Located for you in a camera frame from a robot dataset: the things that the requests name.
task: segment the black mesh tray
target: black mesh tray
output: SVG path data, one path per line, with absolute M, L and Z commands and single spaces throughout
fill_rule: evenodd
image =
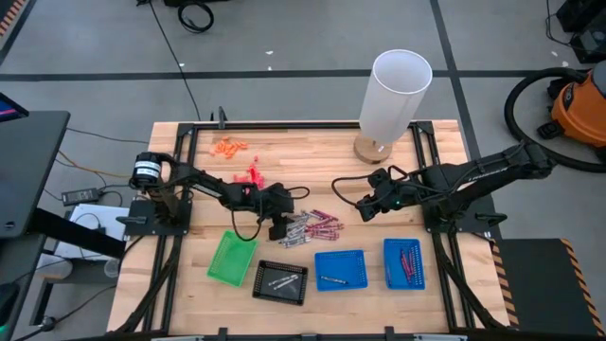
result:
M 260 260 L 253 297 L 302 306 L 307 286 L 307 274 L 308 269 L 305 267 Z M 274 280 L 291 275 L 298 275 L 298 278 L 278 290 L 274 290 L 274 287 L 269 285 Z

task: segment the green basket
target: green basket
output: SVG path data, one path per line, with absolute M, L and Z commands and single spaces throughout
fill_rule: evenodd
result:
M 235 287 L 242 286 L 257 241 L 243 242 L 233 231 L 225 231 L 206 275 Z

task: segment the concrete floor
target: concrete floor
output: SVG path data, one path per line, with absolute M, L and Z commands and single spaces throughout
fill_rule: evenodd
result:
M 551 1 L 552 10 L 562 2 Z M 155 7 L 184 70 L 200 72 L 189 84 L 203 119 L 219 105 L 232 120 L 357 118 L 366 77 L 276 78 L 271 72 L 248 71 L 368 69 L 381 52 L 407 48 L 423 55 L 442 76 L 434 79 L 418 118 L 459 119 L 470 155 L 486 155 L 514 143 L 503 105 L 520 79 L 508 71 L 563 63 L 581 67 L 571 49 L 545 38 L 544 0 L 232 0 L 210 5 L 216 25 L 203 35 L 184 31 L 174 9 L 159 1 Z M 557 22 L 553 29 L 563 37 Z M 443 77 L 456 69 L 487 72 Z M 176 71 L 149 6 L 123 0 L 37 0 L 0 65 L 0 91 L 29 110 L 67 110 L 72 114 L 69 126 L 76 129 L 148 139 L 155 121 L 196 117 L 182 81 L 167 76 Z M 222 79 L 207 72 L 220 72 Z M 141 75 L 108 75 L 123 73 L 153 74 L 146 81 Z M 25 81 L 11 81 L 19 78 Z M 546 105 L 542 85 L 520 98 L 518 117 L 529 131 L 544 120 Z M 592 158 L 578 146 L 558 147 Z M 142 146 L 68 133 L 62 150 L 82 165 L 128 174 Z M 56 165 L 46 188 L 58 194 L 100 186 L 94 174 Z M 605 186 L 603 175 L 559 167 L 546 180 L 519 182 L 493 195 L 497 211 L 509 216 L 501 225 L 505 238 L 567 238 L 573 243 L 602 317 Z M 120 191 L 125 199 L 132 196 L 127 189 Z M 105 200 L 105 205 L 116 203 L 110 196 Z M 64 212 L 47 195 L 40 206 Z M 61 315 L 99 288 L 57 288 L 48 312 Z M 34 340 L 103 333 L 111 296 L 104 294 L 56 331 Z M 32 331 L 27 322 L 34 298 L 28 298 L 15 336 Z

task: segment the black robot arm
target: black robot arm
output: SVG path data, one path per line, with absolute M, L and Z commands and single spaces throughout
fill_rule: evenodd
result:
M 368 175 L 368 184 L 374 193 L 366 195 L 355 206 L 367 222 L 379 212 L 431 202 L 441 219 L 450 220 L 474 200 L 515 180 L 545 178 L 555 165 L 539 145 L 522 143 L 462 165 L 434 165 L 411 173 L 391 166 Z M 402 177 L 393 179 L 392 170 Z M 471 182 L 473 184 L 458 190 Z
M 164 182 L 161 177 L 162 164 L 170 165 L 170 177 Z M 258 189 L 253 183 L 225 183 L 222 179 L 209 175 L 188 164 L 176 161 L 165 153 L 141 153 L 134 164 L 133 176 L 129 182 L 131 188 L 150 195 L 156 203 L 156 216 L 159 219 L 176 221 L 178 216 L 178 198 L 175 187 L 193 188 L 213 198 L 234 211 L 249 211 L 258 215 L 258 224 L 271 218 L 274 226 L 269 230 L 271 241 L 286 237 L 287 218 L 282 213 L 294 212 L 294 199 L 290 190 L 280 183 L 265 189 Z

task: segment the wooden table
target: wooden table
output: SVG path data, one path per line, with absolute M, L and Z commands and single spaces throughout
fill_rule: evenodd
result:
M 173 153 L 177 125 L 155 123 L 149 150 Z M 437 120 L 434 127 L 442 163 L 466 162 L 457 122 Z M 244 283 L 240 288 L 235 288 L 206 276 L 223 232 L 232 229 L 229 211 L 215 199 L 196 192 L 191 228 L 184 238 L 179 262 L 171 334 L 217 334 L 219 327 L 227 327 L 230 334 L 382 333 L 384 326 L 394 326 L 396 332 L 448 331 L 434 247 L 431 235 L 423 228 L 420 207 L 380 214 L 364 224 L 358 211 L 339 200 L 330 189 L 330 182 L 336 177 L 369 174 L 379 167 L 364 164 L 356 158 L 352 143 L 357 134 L 357 130 L 344 129 L 200 132 L 194 162 L 196 168 L 232 181 L 234 174 L 244 175 L 254 156 L 258 155 L 258 169 L 267 185 L 281 182 L 287 188 L 307 186 L 311 189 L 312 195 L 295 201 L 296 210 L 325 210 L 345 223 L 346 229 L 336 242 L 313 240 L 285 249 L 276 242 L 267 241 L 270 222 L 266 222 L 259 234 L 257 252 Z M 239 151 L 232 159 L 211 156 L 208 153 L 210 146 L 225 135 L 248 142 L 249 149 Z M 382 166 L 391 164 L 406 171 L 419 168 L 410 132 L 394 143 L 390 159 Z M 340 190 L 350 200 L 357 201 L 369 192 L 369 186 L 365 181 L 344 182 L 340 184 Z M 237 213 L 237 223 L 243 235 L 254 233 L 255 219 L 252 213 Z M 383 272 L 385 238 L 420 240 L 425 290 L 398 291 L 386 288 Z M 156 241 L 157 237 L 144 238 L 123 262 L 108 330 L 115 329 L 125 321 L 149 287 Z M 458 242 L 470 287 L 492 315 L 508 325 L 489 244 L 469 234 L 459 234 Z M 313 255 L 316 252 L 349 249 L 365 250 L 368 287 L 363 290 L 318 292 Z M 259 260 L 275 260 L 310 269 L 304 306 L 252 298 Z M 458 324 L 464 326 L 460 301 L 452 283 L 451 288 Z M 159 328 L 160 304 L 163 304 L 164 294 L 161 293 L 159 297 L 154 328 Z

